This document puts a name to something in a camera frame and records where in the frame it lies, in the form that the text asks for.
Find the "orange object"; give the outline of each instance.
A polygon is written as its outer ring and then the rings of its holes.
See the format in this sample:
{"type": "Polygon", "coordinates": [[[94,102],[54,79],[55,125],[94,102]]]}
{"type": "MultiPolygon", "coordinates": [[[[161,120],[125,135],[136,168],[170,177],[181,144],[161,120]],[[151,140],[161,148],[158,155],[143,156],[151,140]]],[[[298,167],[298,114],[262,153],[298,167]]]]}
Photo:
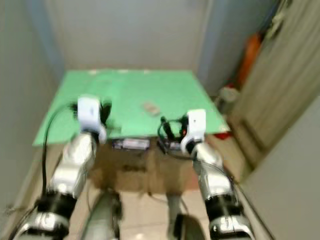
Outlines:
{"type": "Polygon", "coordinates": [[[240,70],[237,74],[236,81],[240,89],[245,85],[247,76],[249,75],[249,72],[258,56],[260,47],[261,38],[260,35],[256,33],[251,36],[246,43],[245,55],[240,70]]]}

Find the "white wall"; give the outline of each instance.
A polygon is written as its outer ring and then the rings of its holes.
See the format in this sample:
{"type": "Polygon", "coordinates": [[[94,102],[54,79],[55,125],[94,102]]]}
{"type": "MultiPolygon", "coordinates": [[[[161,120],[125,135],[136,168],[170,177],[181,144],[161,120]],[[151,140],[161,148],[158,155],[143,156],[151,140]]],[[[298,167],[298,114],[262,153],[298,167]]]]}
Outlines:
{"type": "Polygon", "coordinates": [[[320,96],[245,182],[276,239],[319,239],[320,96]]]}
{"type": "Polygon", "coordinates": [[[15,201],[57,86],[24,1],[0,1],[0,210],[15,201]]]}
{"type": "Polygon", "coordinates": [[[212,0],[46,0],[67,69],[195,69],[212,0]]]}
{"type": "Polygon", "coordinates": [[[233,76],[248,38],[260,30],[276,0],[215,0],[208,19],[197,76],[210,95],[233,76]]]}

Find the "floor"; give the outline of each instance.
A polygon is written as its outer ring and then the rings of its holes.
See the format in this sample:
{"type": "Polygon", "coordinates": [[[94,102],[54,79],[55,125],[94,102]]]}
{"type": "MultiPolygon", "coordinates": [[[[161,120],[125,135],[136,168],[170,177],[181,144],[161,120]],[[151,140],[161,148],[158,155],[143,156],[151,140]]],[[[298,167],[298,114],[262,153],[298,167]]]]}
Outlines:
{"type": "MultiPolygon", "coordinates": [[[[225,166],[235,175],[237,180],[241,180],[250,173],[250,168],[246,164],[244,156],[238,149],[237,144],[232,137],[223,141],[215,137],[209,137],[207,140],[221,152],[225,166]]],[[[53,148],[51,151],[53,152],[53,155],[56,155],[58,158],[61,147],[53,148]]],[[[49,176],[52,174],[54,166],[54,162],[48,162],[47,172],[49,176]]],[[[32,193],[32,197],[30,197],[29,206],[33,204],[36,197],[40,194],[40,186],[41,178],[38,176],[38,180],[33,186],[34,192],[32,193]]],[[[90,209],[94,206],[99,194],[101,194],[101,190],[96,189],[94,185],[91,184],[90,180],[88,180],[73,212],[70,221],[70,234],[65,238],[66,240],[80,239],[90,209]]],[[[141,195],[140,193],[134,192],[121,193],[124,218],[120,225],[120,232],[123,240],[168,239],[167,227],[169,218],[168,207],[165,202],[166,196],[154,195],[154,197],[163,201],[150,198],[146,194],[141,195]]],[[[189,214],[198,218],[207,239],[210,239],[208,229],[209,221],[199,190],[187,191],[182,197],[188,207],[189,214]]],[[[268,240],[268,235],[256,220],[252,210],[248,207],[248,204],[244,201],[241,194],[240,197],[243,200],[246,214],[250,218],[251,224],[255,230],[256,239],[268,240]]]]}

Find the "green table mat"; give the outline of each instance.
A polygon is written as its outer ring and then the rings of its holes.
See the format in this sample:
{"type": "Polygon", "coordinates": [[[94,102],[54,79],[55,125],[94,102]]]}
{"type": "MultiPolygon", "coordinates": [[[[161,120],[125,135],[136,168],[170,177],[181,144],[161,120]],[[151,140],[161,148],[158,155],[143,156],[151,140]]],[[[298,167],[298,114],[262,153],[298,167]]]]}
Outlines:
{"type": "MultiPolygon", "coordinates": [[[[76,102],[82,95],[112,102],[107,124],[114,130],[108,131],[109,138],[156,136],[161,116],[177,119],[192,109],[206,110],[207,133],[229,129],[190,71],[72,70],[65,75],[33,145],[43,143],[48,121],[55,110],[76,102]],[[154,104],[161,113],[151,116],[145,111],[144,103],[154,104]]],[[[48,143],[67,142],[78,131],[79,124],[66,109],[52,123],[48,143]]]]}

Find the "green cutting mat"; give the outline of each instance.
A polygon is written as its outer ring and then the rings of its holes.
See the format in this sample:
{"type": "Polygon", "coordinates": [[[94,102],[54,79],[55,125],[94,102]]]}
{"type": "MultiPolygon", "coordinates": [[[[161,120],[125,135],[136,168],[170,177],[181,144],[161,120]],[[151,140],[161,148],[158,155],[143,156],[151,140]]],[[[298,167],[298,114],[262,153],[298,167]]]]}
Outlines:
{"type": "MultiPolygon", "coordinates": [[[[109,138],[155,136],[160,117],[177,119],[191,109],[206,110],[206,132],[228,130],[205,90],[189,71],[101,70],[68,71],[34,140],[44,141],[44,133],[51,115],[57,108],[76,102],[81,95],[98,96],[102,102],[112,101],[107,124],[109,138]],[[157,106],[161,114],[151,116],[144,103],[157,106]]],[[[79,131],[79,125],[70,110],[62,111],[53,122],[48,143],[63,143],[79,131]]]]}

